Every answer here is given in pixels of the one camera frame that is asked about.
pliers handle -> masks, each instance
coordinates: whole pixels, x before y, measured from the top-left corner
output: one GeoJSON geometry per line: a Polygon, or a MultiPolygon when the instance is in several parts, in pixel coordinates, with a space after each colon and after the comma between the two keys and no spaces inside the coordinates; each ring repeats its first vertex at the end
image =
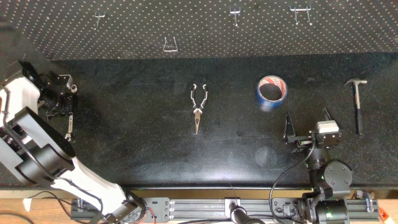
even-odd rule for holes
{"type": "Polygon", "coordinates": [[[193,88],[191,90],[191,101],[192,101],[192,108],[193,108],[193,112],[195,113],[196,111],[199,111],[200,113],[203,112],[203,109],[206,105],[207,102],[207,90],[206,90],[206,84],[203,85],[203,90],[205,91],[205,97],[203,98],[203,101],[201,102],[199,108],[195,102],[195,90],[197,89],[196,84],[193,84],[193,88]]]}

hammer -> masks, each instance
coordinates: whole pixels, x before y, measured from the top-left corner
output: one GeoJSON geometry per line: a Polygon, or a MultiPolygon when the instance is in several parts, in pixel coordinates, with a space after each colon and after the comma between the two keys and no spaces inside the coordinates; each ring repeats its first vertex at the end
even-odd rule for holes
{"type": "Polygon", "coordinates": [[[358,85],[359,84],[367,84],[367,80],[360,80],[358,78],[352,78],[346,82],[348,83],[353,83],[355,87],[355,105],[356,105],[356,131],[359,136],[362,136],[362,130],[363,130],[363,122],[362,122],[362,115],[361,115],[361,103],[359,102],[359,91],[358,91],[358,85]]]}

black countertop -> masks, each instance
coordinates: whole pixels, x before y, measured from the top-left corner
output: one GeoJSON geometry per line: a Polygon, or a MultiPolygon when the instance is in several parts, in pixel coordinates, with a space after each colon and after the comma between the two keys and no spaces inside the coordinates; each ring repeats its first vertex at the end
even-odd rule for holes
{"type": "MultiPolygon", "coordinates": [[[[352,187],[398,187],[398,54],[296,55],[256,58],[57,61],[79,88],[74,120],[77,157],[123,187],[270,188],[303,159],[282,144],[285,114],[296,134],[323,121],[322,109],[344,127],[332,158],[354,170],[352,187]],[[284,79],[288,94],[263,112],[255,97],[266,75],[284,79]],[[350,78],[359,86],[364,137],[355,133],[350,78]],[[192,84],[209,95],[198,135],[190,104],[192,84]]],[[[198,91],[200,100],[203,92],[198,91]]],[[[65,133],[66,119],[50,124],[65,133]]],[[[22,185],[0,166],[2,189],[22,185]]],[[[279,187],[308,188],[304,166],[279,187]]]]}

wooden floor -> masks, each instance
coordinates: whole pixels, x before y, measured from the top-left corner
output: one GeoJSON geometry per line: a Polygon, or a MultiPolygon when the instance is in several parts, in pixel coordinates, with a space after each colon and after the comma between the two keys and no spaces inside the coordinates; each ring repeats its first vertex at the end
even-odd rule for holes
{"type": "MultiPolygon", "coordinates": [[[[398,223],[398,200],[379,200],[379,205],[398,223]]],[[[65,204],[65,208],[70,212],[69,205],[65,204]]],[[[56,200],[50,199],[33,199],[29,212],[25,210],[22,199],[0,199],[0,213],[2,212],[23,215],[35,224],[76,223],[69,219],[56,200]]],[[[25,224],[27,222],[20,218],[1,215],[0,223],[25,224]]]]}

pegboard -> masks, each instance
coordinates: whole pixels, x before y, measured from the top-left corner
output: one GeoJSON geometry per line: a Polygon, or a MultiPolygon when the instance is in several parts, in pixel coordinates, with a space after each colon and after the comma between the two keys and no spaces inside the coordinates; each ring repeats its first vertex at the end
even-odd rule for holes
{"type": "Polygon", "coordinates": [[[50,60],[398,52],[396,0],[2,0],[0,9],[50,60]],[[296,24],[290,7],[307,6],[313,25],[305,11],[296,24]],[[177,52],[163,51],[165,37],[177,52]]]}

